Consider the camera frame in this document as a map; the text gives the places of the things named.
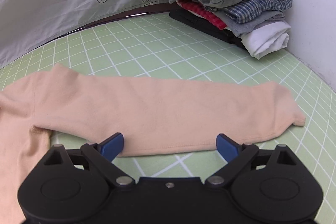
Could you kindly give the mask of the folded white shirt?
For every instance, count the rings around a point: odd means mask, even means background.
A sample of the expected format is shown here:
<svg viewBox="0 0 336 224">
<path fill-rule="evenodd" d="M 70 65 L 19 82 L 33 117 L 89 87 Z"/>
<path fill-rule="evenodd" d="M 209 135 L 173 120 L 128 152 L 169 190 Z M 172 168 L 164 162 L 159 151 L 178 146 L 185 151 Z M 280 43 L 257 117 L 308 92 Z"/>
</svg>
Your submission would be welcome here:
<svg viewBox="0 0 336 224">
<path fill-rule="evenodd" d="M 249 54 L 260 60 L 262 57 L 286 48 L 291 26 L 284 20 L 264 24 L 241 36 L 242 44 Z"/>
</svg>

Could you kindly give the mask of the folded red garment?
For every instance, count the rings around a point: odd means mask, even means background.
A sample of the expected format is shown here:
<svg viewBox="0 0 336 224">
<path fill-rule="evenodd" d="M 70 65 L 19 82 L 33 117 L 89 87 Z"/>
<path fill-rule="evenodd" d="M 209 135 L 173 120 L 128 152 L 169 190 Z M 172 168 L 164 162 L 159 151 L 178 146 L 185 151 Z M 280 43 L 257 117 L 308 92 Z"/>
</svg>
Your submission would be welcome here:
<svg viewBox="0 0 336 224">
<path fill-rule="evenodd" d="M 212 12 L 207 11 L 199 2 L 194 2 L 192 0 L 176 0 L 177 5 L 181 8 L 191 12 L 192 14 L 203 18 L 210 22 L 219 30 L 224 30 L 227 28 L 227 24 L 224 23 L 219 17 L 214 15 Z"/>
</svg>

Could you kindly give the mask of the green grid cutting mat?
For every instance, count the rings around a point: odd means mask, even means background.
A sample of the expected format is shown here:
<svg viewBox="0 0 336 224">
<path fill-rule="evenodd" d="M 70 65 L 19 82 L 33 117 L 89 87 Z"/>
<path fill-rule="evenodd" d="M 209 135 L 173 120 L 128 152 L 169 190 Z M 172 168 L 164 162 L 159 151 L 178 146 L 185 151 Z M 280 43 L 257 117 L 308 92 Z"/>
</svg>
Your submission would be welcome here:
<svg viewBox="0 0 336 224">
<path fill-rule="evenodd" d="M 1 87 L 61 63 L 85 75 L 153 76 L 244 85 L 275 81 L 287 87 L 305 113 L 262 149 L 288 145 L 323 188 L 318 223 L 335 223 L 335 92 L 286 50 L 256 60 L 167 13 L 100 24 L 55 39 L 1 69 Z"/>
</svg>

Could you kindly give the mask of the folded black garment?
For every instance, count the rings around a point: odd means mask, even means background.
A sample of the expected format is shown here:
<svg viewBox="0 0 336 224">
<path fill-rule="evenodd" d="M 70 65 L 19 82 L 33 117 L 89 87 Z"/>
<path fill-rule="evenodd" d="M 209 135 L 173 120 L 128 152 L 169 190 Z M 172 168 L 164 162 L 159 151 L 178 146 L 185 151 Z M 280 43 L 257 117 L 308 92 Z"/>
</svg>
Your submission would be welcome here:
<svg viewBox="0 0 336 224">
<path fill-rule="evenodd" d="M 208 20 L 200 18 L 187 10 L 184 9 L 171 10 L 169 12 L 169 16 L 172 19 L 175 19 L 181 23 L 188 25 L 189 27 L 192 27 L 205 34 L 213 36 L 228 44 L 235 45 L 247 51 L 247 49 L 242 44 L 242 40 L 236 37 L 230 30 L 227 29 L 219 30 L 217 27 L 212 25 Z"/>
</svg>

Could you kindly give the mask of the folded blue plaid shirt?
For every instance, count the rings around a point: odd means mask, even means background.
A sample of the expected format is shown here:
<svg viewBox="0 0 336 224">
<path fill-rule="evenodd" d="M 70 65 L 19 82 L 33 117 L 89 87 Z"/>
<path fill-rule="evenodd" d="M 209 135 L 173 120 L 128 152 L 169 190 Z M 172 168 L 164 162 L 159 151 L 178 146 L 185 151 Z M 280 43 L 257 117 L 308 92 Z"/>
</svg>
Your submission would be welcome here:
<svg viewBox="0 0 336 224">
<path fill-rule="evenodd" d="M 263 12 L 284 12 L 292 7 L 293 0 L 244 0 L 236 5 L 222 8 L 222 12 L 238 24 L 256 19 Z"/>
</svg>

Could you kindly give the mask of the beige long sleeve shirt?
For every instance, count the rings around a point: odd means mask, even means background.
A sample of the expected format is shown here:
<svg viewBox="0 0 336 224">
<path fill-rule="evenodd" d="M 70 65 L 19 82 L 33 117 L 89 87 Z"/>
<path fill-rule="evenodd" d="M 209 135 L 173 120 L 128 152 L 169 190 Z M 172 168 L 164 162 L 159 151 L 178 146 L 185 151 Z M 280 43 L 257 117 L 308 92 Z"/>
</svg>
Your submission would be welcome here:
<svg viewBox="0 0 336 224">
<path fill-rule="evenodd" d="M 153 77 L 86 76 L 61 64 L 1 91 L 1 223 L 21 223 L 20 184 L 45 155 L 54 131 L 100 143 L 120 132 L 123 156 L 215 148 L 274 139 L 305 115 L 286 87 Z"/>
</svg>

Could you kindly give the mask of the folded light grey garment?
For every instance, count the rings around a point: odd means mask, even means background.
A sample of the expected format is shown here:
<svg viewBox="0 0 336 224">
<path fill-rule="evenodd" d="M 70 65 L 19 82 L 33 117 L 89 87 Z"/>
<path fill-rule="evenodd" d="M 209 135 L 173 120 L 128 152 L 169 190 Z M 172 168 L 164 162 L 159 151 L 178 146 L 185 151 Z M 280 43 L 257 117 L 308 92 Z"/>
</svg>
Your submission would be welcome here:
<svg viewBox="0 0 336 224">
<path fill-rule="evenodd" d="M 259 24 L 262 24 L 264 22 L 272 22 L 279 19 L 282 20 L 285 17 L 285 14 L 280 11 L 264 11 L 259 16 L 250 20 L 249 22 L 240 24 L 230 19 L 222 11 L 214 12 L 214 15 L 220 18 L 236 37 L 240 37 L 242 36 L 242 34 L 253 31 Z"/>
</svg>

